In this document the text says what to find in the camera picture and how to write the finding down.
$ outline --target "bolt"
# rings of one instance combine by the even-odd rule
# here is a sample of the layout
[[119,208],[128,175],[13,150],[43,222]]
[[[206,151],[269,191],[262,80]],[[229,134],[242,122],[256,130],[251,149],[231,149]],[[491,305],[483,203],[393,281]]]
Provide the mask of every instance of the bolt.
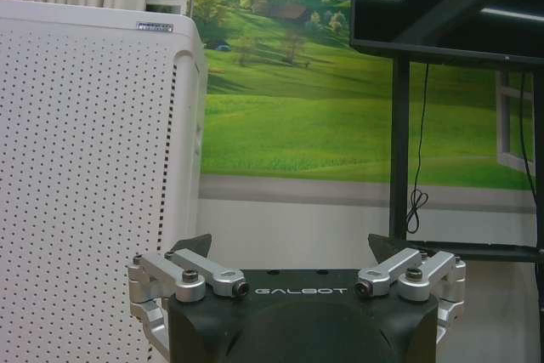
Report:
[[419,282],[423,279],[423,273],[419,268],[409,268],[406,270],[406,279],[412,282]]
[[249,293],[249,284],[245,281],[236,282],[232,287],[232,295],[235,298],[243,298]]
[[192,284],[193,282],[197,282],[198,272],[196,272],[194,269],[186,269],[184,273],[181,275],[181,279],[186,284]]
[[359,281],[355,284],[355,293],[363,299],[372,297],[372,284],[369,281]]

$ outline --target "white air purifier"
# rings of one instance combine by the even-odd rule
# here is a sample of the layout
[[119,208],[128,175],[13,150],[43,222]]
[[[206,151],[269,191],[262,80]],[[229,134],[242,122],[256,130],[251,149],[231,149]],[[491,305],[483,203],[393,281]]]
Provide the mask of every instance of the white air purifier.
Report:
[[148,361],[125,267],[195,234],[206,86],[183,16],[0,0],[0,361]]

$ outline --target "wall mural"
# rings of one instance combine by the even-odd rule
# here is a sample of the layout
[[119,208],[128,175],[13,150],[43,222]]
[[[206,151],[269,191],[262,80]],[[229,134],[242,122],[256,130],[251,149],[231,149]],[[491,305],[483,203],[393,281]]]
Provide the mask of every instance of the wall mural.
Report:
[[[350,0],[195,0],[210,65],[204,173],[388,182],[392,65],[349,47],[349,13]],[[423,72],[412,65],[412,178]],[[495,95],[494,71],[431,66],[421,184],[529,188],[497,161]]]

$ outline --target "black monitor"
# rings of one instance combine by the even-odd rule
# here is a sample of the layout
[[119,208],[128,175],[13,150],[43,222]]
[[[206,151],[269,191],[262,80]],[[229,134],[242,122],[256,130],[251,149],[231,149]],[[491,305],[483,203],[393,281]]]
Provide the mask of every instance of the black monitor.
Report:
[[351,44],[411,60],[544,65],[544,0],[353,0]]

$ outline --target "metal clamp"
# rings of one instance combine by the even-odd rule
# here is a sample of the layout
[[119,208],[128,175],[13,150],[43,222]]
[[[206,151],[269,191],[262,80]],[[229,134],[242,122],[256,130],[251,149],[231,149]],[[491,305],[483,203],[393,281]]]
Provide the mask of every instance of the metal clamp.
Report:
[[422,255],[412,248],[405,248],[393,257],[373,268],[361,269],[355,290],[363,298],[380,297],[389,293],[389,287],[409,268],[422,263]]
[[425,302],[431,293],[439,299],[436,343],[445,338],[454,320],[465,307],[467,265],[448,252],[427,254],[406,248],[374,268],[359,271],[355,290],[364,298],[389,293],[398,281],[399,295],[407,301]]
[[169,254],[174,264],[202,274],[213,292],[220,297],[241,298],[249,292],[246,277],[239,269],[228,269],[188,249]]
[[455,265],[456,257],[453,254],[437,252],[420,269],[408,269],[400,275],[399,295],[408,301],[427,301],[431,296],[431,288],[446,277]]
[[166,360],[170,360],[164,315],[155,299],[175,293],[180,302],[200,301],[206,294],[204,277],[195,271],[184,271],[160,254],[136,256],[127,269],[130,313],[142,322],[150,343]]

